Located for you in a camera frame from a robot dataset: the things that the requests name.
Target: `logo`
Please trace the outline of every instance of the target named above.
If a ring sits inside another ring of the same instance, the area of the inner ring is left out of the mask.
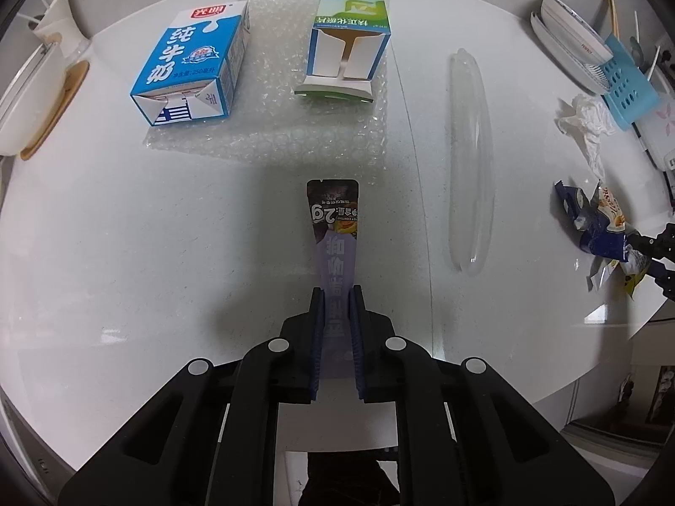
[[[671,117],[670,114],[672,114],[672,109],[670,107],[670,103],[667,104],[665,110],[657,110],[656,115],[659,116],[662,120],[666,121],[666,137],[670,136],[670,125],[675,125],[675,116]]]
[[[213,46],[203,46],[194,50],[187,57],[183,57],[184,65],[194,65],[197,62],[204,62],[207,59],[218,59],[218,52]]]
[[[215,5],[215,6],[210,6],[210,7],[200,7],[198,9],[195,9],[192,11],[192,15],[190,17],[192,19],[201,19],[205,16],[212,16],[212,15],[217,15],[219,13],[222,13],[225,10],[225,5]]]

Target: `chopsticks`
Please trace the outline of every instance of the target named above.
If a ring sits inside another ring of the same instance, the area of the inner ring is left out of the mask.
[[[618,40],[619,39],[619,19],[616,16],[616,5],[614,0],[607,0],[610,5],[610,11],[612,12],[612,34]]]
[[[656,55],[654,55],[654,60],[652,61],[651,66],[649,67],[649,72],[647,73],[647,81],[651,80],[651,75],[654,74],[654,69],[656,68],[656,62],[659,60],[659,53],[661,53],[661,46],[656,48]]]

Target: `blue milk carton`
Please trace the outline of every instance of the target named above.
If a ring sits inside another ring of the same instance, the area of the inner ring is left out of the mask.
[[[181,11],[131,91],[150,125],[229,116],[250,31],[247,2]]]

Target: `bubble wrap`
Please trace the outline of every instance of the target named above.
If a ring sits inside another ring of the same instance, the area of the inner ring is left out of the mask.
[[[249,0],[251,38],[232,116],[151,127],[151,148],[326,174],[369,178],[384,169],[386,56],[373,78],[374,102],[294,94],[305,79],[309,36],[319,0]]]

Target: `white plate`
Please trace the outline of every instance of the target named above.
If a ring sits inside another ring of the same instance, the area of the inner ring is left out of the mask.
[[[543,43],[544,47],[548,49],[552,57],[557,60],[562,68],[582,87],[588,89],[591,93],[604,95],[607,89],[593,77],[593,75],[579,62],[579,60],[570,53],[570,51],[553,35],[551,34],[541,19],[532,13],[530,16],[530,23],[532,29],[537,34],[537,37]]]
[[[40,62],[45,58],[46,50],[47,48],[45,46],[38,47],[38,49],[28,57],[28,60],[21,66],[19,71],[16,72],[16,76],[14,76],[14,79],[12,79],[7,89],[5,89],[5,93],[0,99],[0,122],[8,111],[8,108],[14,102],[14,99],[18,96],[21,88],[26,85],[30,75],[33,74]]]
[[[613,57],[595,30],[560,0],[543,0],[541,18],[548,31],[584,65],[603,65]]]

